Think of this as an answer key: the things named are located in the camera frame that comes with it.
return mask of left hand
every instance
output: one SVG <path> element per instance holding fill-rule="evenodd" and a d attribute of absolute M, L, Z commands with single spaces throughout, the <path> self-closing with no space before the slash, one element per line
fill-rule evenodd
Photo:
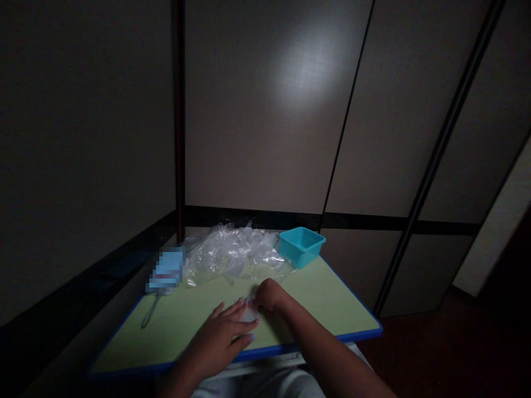
<path fill-rule="evenodd" d="M 259 319 L 239 322 L 247 302 L 242 304 L 239 299 L 222 311 L 224 305 L 214 309 L 178 360 L 179 367 L 191 370 L 198 383 L 223 371 L 254 340 L 246 333 L 258 326 Z"/>

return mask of wardrobe door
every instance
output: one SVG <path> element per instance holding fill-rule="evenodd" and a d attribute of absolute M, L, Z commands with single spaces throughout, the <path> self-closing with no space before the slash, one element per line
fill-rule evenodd
<path fill-rule="evenodd" d="M 437 310 L 472 240 L 464 236 L 413 235 L 381 316 Z"/>
<path fill-rule="evenodd" d="M 321 214 L 371 0 L 186 3 L 186 204 Z"/>
<path fill-rule="evenodd" d="M 531 3 L 508 1 L 420 219 L 482 223 L 531 128 Z"/>
<path fill-rule="evenodd" d="M 323 228 L 321 255 L 354 294 L 372 310 L 400 239 L 399 231 Z"/>
<path fill-rule="evenodd" d="M 327 212 L 407 216 L 487 7 L 375 2 Z"/>

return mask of desk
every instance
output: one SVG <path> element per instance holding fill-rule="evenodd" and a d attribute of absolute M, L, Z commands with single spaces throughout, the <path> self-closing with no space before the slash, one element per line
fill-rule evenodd
<path fill-rule="evenodd" d="M 259 282 L 236 280 L 230 286 L 218 278 L 192 289 L 181 284 L 172 295 L 160 299 L 145 329 L 140 324 L 155 297 L 142 296 L 93 363 L 89 377 L 165 373 L 221 301 L 230 305 L 238 297 L 249 296 Z M 321 257 L 289 275 L 281 285 L 345 343 L 382 334 L 381 324 Z M 298 350 L 282 321 L 266 315 L 262 318 L 254 330 L 256 340 L 235 362 Z"/>

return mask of hand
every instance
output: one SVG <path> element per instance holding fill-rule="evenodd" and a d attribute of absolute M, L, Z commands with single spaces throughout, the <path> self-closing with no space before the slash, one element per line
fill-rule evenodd
<path fill-rule="evenodd" d="M 290 298 L 291 296 L 276 281 L 268 278 L 258 286 L 254 303 L 268 311 L 275 312 L 282 310 Z"/>
<path fill-rule="evenodd" d="M 239 299 L 222 312 L 224 305 L 214 309 L 178 361 L 179 368 L 191 371 L 187 373 L 197 384 L 223 371 L 254 340 L 254 336 L 246 333 L 258 326 L 259 319 L 239 322 L 247 302 L 242 305 Z"/>

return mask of pants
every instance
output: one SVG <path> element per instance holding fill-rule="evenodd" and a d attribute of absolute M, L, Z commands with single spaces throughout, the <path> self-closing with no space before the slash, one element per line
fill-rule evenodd
<path fill-rule="evenodd" d="M 297 369 L 266 370 L 248 376 L 204 381 L 192 398 L 325 398 L 309 373 Z"/>

